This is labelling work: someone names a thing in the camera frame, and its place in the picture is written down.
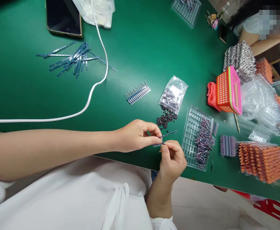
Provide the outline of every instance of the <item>hair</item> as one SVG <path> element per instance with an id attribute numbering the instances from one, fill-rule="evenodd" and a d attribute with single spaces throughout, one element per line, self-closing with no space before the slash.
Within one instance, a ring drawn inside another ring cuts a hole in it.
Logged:
<path id="1" fill-rule="evenodd" d="M 248 0 L 237 13 L 230 18 L 228 25 L 234 28 L 247 18 L 257 14 L 259 10 L 262 10 L 264 4 L 264 0 Z"/>

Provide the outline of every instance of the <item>white lab coat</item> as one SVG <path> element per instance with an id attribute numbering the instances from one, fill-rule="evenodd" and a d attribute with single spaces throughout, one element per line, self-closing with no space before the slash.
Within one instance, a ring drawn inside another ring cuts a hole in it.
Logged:
<path id="1" fill-rule="evenodd" d="M 0 230 L 176 230 L 172 218 L 149 217 L 144 196 L 151 183 L 148 169 L 94 156 L 77 160 L 0 204 Z"/>

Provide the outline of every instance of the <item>smartphone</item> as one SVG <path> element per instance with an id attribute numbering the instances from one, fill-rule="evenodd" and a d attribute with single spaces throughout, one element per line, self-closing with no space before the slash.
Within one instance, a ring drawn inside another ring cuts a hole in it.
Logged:
<path id="1" fill-rule="evenodd" d="M 81 15 L 72 0 L 46 0 L 47 29 L 82 38 Z"/>
<path id="2" fill-rule="evenodd" d="M 224 44 L 226 44 L 226 40 L 227 40 L 226 37 L 227 37 L 227 28 L 225 27 L 225 25 L 221 24 L 219 38 Z"/>

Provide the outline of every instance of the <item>hand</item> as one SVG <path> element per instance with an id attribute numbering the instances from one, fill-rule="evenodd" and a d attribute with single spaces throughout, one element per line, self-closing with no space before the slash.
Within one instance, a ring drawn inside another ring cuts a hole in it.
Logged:
<path id="1" fill-rule="evenodd" d="M 168 185 L 172 185 L 187 166 L 184 151 L 178 141 L 166 141 L 160 151 L 162 153 L 159 171 L 161 179 Z"/>
<path id="2" fill-rule="evenodd" d="M 152 144 L 161 143 L 161 139 L 158 138 L 162 136 L 161 131 L 156 124 L 151 122 L 134 120 L 115 132 L 119 138 L 117 146 L 119 152 L 132 152 Z"/>

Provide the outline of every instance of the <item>pink plastic basket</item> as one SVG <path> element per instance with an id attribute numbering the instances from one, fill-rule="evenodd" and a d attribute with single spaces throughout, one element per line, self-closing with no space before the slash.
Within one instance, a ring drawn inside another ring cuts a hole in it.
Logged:
<path id="1" fill-rule="evenodd" d="M 242 114 L 240 79 L 232 65 L 217 77 L 217 105 L 224 112 Z"/>

